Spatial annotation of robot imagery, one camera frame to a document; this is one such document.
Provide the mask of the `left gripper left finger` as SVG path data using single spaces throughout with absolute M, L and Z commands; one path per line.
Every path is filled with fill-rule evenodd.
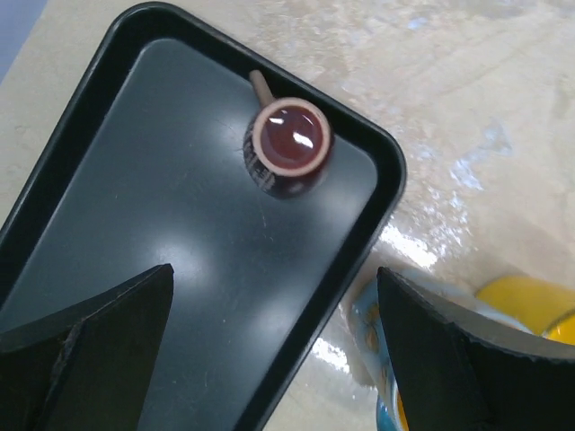
M 3 430 L 137 428 L 173 301 L 158 265 L 1 335 Z

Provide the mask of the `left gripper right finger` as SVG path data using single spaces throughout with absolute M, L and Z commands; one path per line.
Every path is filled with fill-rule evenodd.
M 377 271 L 385 341 L 411 430 L 572 430 L 574 348 Z

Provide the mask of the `yellow mug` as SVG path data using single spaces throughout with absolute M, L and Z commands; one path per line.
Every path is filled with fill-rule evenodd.
M 475 296 L 534 334 L 574 345 L 574 288 L 528 276 L 500 277 Z

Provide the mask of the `dark maroon mug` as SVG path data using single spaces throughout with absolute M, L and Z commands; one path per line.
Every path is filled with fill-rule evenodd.
M 334 142 L 325 114 L 310 101 L 276 98 L 259 70 L 249 73 L 260 110 L 243 138 L 246 170 L 274 198 L 294 198 L 324 180 Z

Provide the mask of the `teal rimmed mug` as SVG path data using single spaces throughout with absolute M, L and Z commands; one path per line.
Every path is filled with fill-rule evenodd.
M 349 321 L 361 360 L 377 390 L 376 429 L 408 430 L 380 318 L 375 278 L 355 297 Z

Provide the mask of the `black plastic tray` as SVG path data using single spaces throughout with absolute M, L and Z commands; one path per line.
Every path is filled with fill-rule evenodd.
M 310 101 L 334 145 L 294 198 L 262 191 L 243 138 L 261 70 Z M 1 234 L 1 326 L 155 266 L 174 271 L 143 430 L 260 430 L 404 190 L 394 138 L 181 8 L 106 32 Z

